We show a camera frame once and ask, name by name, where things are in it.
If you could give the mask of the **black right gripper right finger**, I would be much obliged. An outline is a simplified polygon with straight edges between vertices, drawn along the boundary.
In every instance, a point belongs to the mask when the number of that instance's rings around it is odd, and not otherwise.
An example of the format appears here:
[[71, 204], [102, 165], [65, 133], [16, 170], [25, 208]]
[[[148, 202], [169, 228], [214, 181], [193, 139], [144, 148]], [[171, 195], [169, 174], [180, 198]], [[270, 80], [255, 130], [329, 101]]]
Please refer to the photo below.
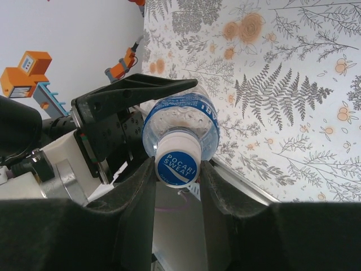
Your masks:
[[208, 270], [359, 270], [359, 203], [252, 199], [201, 163]]

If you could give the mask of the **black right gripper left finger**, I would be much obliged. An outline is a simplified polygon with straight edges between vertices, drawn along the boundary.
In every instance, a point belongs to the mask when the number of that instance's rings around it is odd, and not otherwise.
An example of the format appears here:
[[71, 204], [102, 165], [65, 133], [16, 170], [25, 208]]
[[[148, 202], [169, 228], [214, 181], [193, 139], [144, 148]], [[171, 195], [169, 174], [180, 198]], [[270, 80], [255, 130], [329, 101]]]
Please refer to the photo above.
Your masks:
[[150, 270], [155, 161], [83, 207], [69, 199], [1, 201], [2, 270]]

